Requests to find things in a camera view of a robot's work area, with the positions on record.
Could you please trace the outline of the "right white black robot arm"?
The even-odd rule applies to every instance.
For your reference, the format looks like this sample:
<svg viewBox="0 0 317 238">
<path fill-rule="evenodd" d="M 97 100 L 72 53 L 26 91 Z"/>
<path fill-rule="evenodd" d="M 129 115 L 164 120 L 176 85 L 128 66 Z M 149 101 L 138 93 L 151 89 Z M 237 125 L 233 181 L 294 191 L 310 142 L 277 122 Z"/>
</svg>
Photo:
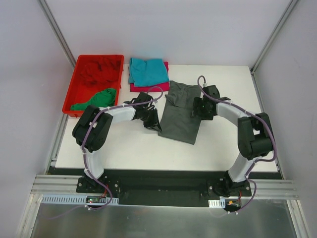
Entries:
<svg viewBox="0 0 317 238">
<path fill-rule="evenodd" d="M 213 120 L 220 116 L 237 127 L 239 154 L 232 167 L 213 186 L 213 192 L 229 197 L 238 193 L 247 183 L 255 163 L 274 150 L 273 134 L 266 113 L 252 114 L 227 97 L 220 97 L 215 85 L 202 88 L 203 96 L 193 100 L 192 117 Z"/>
</svg>

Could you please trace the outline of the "grey t shirt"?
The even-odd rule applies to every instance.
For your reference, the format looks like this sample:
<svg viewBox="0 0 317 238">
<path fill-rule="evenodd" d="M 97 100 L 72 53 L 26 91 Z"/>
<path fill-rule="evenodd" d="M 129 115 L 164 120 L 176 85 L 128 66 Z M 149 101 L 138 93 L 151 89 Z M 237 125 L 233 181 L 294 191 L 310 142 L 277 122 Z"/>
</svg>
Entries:
<svg viewBox="0 0 317 238">
<path fill-rule="evenodd" d="M 192 144 L 196 142 L 201 119 L 192 117 L 194 98 L 200 97 L 197 85 L 187 85 L 170 81 L 170 89 L 166 94 L 164 111 L 160 121 L 159 136 Z"/>
</svg>

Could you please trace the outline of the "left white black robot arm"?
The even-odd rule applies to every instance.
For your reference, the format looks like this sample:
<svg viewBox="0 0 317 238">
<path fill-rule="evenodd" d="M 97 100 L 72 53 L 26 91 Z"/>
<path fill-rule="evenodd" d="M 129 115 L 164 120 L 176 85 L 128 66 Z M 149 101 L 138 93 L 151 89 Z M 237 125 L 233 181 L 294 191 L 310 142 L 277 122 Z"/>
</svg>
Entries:
<svg viewBox="0 0 317 238">
<path fill-rule="evenodd" d="M 104 168 L 97 151 L 105 144 L 110 126 L 123 121 L 139 119 L 146 129 L 161 132 L 155 99 L 145 92 L 121 105 L 101 108 L 89 105 L 75 125 L 72 136 L 80 146 L 84 161 L 84 175 L 77 192 L 84 189 L 92 193 L 107 192 Z"/>
</svg>

